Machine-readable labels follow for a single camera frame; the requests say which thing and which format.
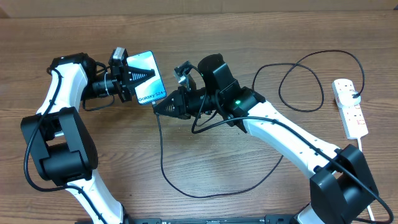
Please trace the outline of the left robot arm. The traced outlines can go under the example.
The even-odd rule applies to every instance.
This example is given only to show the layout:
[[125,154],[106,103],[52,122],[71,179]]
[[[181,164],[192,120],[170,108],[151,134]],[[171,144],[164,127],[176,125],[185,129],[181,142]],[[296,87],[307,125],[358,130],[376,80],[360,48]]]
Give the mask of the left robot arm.
[[129,55],[118,47],[109,62],[86,53],[53,59],[47,96],[33,116],[21,121],[27,147],[24,175],[31,184],[29,164],[39,176],[53,182],[53,190],[70,192],[86,210],[92,223],[132,223],[124,205],[108,190],[98,172],[98,152],[79,111],[95,98],[138,100],[144,105],[166,96],[154,54]]

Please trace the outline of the blue Galaxy smartphone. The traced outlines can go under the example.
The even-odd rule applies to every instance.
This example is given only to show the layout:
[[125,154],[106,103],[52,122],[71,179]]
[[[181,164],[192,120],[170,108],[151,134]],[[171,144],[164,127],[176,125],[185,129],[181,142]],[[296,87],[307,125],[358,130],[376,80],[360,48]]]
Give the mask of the blue Galaxy smartphone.
[[127,58],[127,65],[133,68],[131,78],[139,81],[134,87],[140,105],[161,100],[167,96],[155,57],[152,51],[142,52]]

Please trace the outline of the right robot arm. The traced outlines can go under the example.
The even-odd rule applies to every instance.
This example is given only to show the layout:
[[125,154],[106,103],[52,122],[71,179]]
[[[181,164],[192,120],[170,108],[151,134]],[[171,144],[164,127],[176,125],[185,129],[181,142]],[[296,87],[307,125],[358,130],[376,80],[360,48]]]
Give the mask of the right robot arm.
[[157,116],[197,119],[216,112],[223,122],[268,143],[296,165],[310,183],[310,202],[292,223],[351,223],[379,199],[379,192],[359,147],[340,148],[316,138],[280,114],[253,88],[240,86],[220,54],[196,66],[205,85],[197,88],[193,65],[175,69],[180,86],[154,107]]

